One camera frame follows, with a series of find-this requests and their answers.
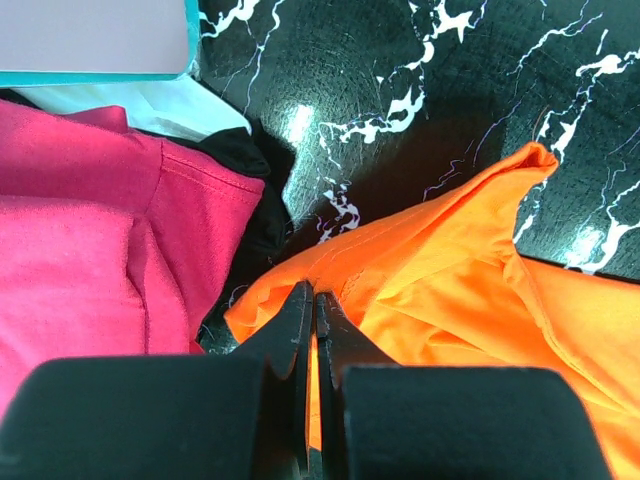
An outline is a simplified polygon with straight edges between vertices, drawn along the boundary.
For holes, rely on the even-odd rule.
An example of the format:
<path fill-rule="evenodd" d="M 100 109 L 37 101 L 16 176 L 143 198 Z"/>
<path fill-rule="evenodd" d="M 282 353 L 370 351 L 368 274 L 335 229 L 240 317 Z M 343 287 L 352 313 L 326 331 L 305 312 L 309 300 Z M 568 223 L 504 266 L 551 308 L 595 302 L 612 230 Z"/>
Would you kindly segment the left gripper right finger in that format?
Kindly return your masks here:
<path fill-rule="evenodd" d="M 578 396 L 557 373 L 406 367 L 315 304 L 328 479 L 608 479 Z"/>

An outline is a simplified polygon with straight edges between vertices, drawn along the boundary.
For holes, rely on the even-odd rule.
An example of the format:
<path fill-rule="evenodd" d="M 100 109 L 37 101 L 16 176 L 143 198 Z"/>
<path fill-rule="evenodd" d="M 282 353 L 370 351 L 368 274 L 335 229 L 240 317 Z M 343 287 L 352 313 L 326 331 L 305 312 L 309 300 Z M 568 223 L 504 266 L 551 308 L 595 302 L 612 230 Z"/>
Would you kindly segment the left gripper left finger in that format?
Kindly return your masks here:
<path fill-rule="evenodd" d="M 22 383 L 5 479 L 297 479 L 308 467 L 313 291 L 226 355 L 69 358 Z"/>

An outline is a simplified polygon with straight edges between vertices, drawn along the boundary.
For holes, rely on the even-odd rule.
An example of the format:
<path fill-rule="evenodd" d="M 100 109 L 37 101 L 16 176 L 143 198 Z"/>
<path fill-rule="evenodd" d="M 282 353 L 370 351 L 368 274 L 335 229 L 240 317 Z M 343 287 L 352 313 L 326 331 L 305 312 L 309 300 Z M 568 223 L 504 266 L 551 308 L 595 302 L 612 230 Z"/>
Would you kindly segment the orange t shirt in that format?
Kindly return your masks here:
<path fill-rule="evenodd" d="M 639 475 L 639 289 L 522 257 L 521 199 L 554 173 L 538 143 L 433 200 L 310 248 L 226 313 L 245 341 L 306 280 L 404 365 L 528 366 L 581 398 L 617 479 Z"/>

